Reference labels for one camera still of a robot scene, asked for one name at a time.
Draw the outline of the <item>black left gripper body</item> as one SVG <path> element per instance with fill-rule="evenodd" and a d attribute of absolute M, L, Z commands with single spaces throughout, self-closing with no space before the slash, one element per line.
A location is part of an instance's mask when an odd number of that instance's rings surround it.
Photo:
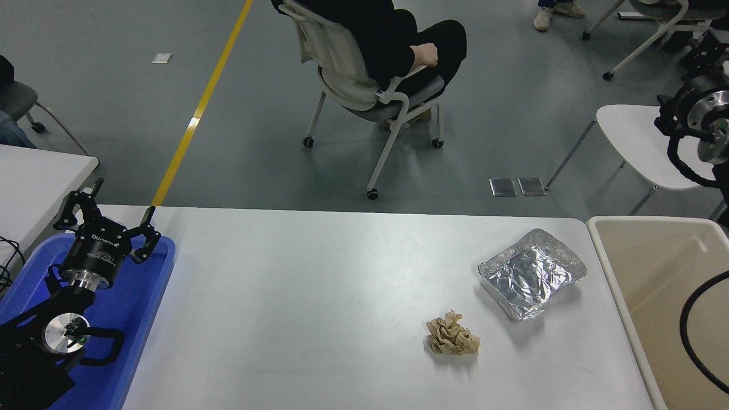
<path fill-rule="evenodd" d="M 91 272 L 106 283 L 114 283 L 124 259 L 131 252 L 126 228 L 115 222 L 84 223 L 60 267 L 60 276 L 71 282 L 76 272 Z"/>

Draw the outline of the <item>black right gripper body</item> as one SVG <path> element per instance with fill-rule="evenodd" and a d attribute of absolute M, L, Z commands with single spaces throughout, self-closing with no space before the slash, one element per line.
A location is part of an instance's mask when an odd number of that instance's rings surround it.
<path fill-rule="evenodd" d="M 690 110 L 702 99 L 722 91 L 728 91 L 727 80 L 722 73 L 689 78 L 677 92 L 676 110 Z"/>

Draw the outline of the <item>person's right hand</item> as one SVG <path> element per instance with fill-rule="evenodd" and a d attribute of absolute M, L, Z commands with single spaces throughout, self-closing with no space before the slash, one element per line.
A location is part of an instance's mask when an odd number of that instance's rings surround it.
<path fill-rule="evenodd" d="M 439 62 L 437 46 L 434 43 L 411 45 L 409 47 L 413 54 L 411 69 L 417 67 L 435 67 Z"/>

